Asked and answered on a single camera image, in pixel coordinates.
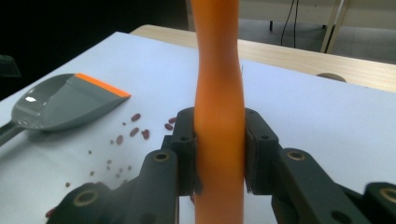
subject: dustpan handle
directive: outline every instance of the dustpan handle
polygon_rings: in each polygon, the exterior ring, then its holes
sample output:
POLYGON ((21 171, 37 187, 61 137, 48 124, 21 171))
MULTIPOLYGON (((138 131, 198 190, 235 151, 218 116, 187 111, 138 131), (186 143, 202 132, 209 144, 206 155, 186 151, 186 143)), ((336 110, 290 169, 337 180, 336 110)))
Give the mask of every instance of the dustpan handle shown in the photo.
POLYGON ((18 126, 13 121, 10 121, 6 125, 0 128, 0 146, 2 146, 4 143, 6 143, 9 139, 17 135, 23 131, 23 128, 21 126, 18 126))

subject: bean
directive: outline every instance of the bean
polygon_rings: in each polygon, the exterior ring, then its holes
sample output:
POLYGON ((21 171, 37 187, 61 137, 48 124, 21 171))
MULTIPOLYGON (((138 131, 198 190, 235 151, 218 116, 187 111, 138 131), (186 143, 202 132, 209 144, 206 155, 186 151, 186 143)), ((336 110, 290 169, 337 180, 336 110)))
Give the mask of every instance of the bean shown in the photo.
POLYGON ((132 122, 135 122, 135 121, 139 120, 140 117, 141 117, 140 114, 137 113, 137 114, 135 114, 135 115, 133 115, 133 116, 131 117, 131 121, 132 121, 132 122))
POLYGON ((46 218, 52 217, 53 212, 55 212, 56 207, 52 208, 46 213, 46 218))
POLYGON ((119 135, 119 136, 117 137, 117 140, 116 140, 117 145, 121 145, 122 140, 123 140, 123 136, 122 136, 122 135, 119 135))
POLYGON ((135 134, 137 134, 139 132, 139 128, 134 128, 131 130, 131 132, 129 133, 129 136, 133 137, 135 134))
POLYGON ((167 129, 167 130, 169 130, 169 131, 172 131, 172 130, 173 130, 173 126, 170 125, 170 124, 168 124, 168 123, 166 123, 166 124, 165 124, 165 129, 167 129))
POLYGON ((148 140, 149 139, 149 130, 146 129, 145 131, 142 131, 142 135, 145 140, 148 140))
POLYGON ((169 119, 168 121, 169 121, 170 124, 173 124, 173 123, 176 122, 176 119, 177 119, 177 118, 171 118, 171 119, 169 119))
POLYGON ((190 200, 191 200, 191 202, 192 203, 195 203, 195 197, 194 197, 194 195, 192 194, 192 195, 190 195, 190 200))

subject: wooden table edge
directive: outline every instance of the wooden table edge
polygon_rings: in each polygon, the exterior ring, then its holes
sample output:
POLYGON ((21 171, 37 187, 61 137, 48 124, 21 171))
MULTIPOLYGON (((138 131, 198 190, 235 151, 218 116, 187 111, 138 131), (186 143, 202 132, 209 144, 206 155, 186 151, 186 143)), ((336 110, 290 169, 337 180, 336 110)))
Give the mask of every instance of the wooden table edge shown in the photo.
MULTIPOLYGON (((198 48, 194 32, 154 25, 143 25, 131 32, 162 42, 198 48)), ((396 65, 353 59, 303 49, 238 40, 239 58, 294 70, 309 75, 331 73, 348 83, 382 91, 396 92, 396 65)))

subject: orange dustpan edge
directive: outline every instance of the orange dustpan edge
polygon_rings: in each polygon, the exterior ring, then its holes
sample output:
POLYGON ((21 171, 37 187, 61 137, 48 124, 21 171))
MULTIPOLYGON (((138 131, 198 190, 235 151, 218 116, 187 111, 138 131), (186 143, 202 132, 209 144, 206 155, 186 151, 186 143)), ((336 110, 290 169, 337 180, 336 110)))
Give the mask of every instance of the orange dustpan edge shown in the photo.
POLYGON ((100 81, 100 80, 98 80, 98 79, 96 79, 94 77, 89 77, 89 76, 87 76, 85 74, 82 74, 82 73, 75 74, 75 77, 79 77, 79 78, 81 78, 81 79, 83 79, 85 81, 88 81, 88 82, 92 83, 93 85, 96 85, 96 86, 98 86, 100 88, 103 88, 103 89, 105 89, 107 91, 113 92, 114 94, 118 95, 119 97, 131 97, 130 93, 128 93, 126 91, 122 91, 120 89, 117 89, 117 88, 115 88, 115 87, 113 87, 113 86, 111 86, 111 85, 109 85, 109 84, 107 84, 107 83, 105 83, 103 81, 100 81))

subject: white table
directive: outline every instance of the white table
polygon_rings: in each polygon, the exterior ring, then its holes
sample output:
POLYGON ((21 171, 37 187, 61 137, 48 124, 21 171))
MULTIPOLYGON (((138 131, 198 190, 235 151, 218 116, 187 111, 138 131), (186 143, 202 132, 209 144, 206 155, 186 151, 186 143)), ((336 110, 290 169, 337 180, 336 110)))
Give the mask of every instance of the white table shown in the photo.
MULTIPOLYGON (((396 94, 241 60, 246 107, 271 125, 282 147, 310 153, 330 177, 357 192, 372 181, 396 183, 396 94)), ((144 157, 170 134, 163 125, 193 106, 196 49, 116 33, 44 78, 82 72, 133 96, 108 115, 61 133, 24 131, 0 147, 0 223, 45 223, 45 213, 72 189, 103 181, 115 188, 138 175, 144 157), (134 113, 142 118, 130 121, 134 113), (133 127, 148 141, 110 139, 133 127), (111 171, 106 161, 111 159, 111 171), (125 167, 132 165, 132 171, 125 167), (124 168, 121 178, 115 173, 124 168)), ((0 102, 0 123, 29 89, 0 102)), ((245 223, 275 223, 270 197, 246 194, 245 223)), ((180 223, 193 223, 193 205, 180 199, 180 223)))

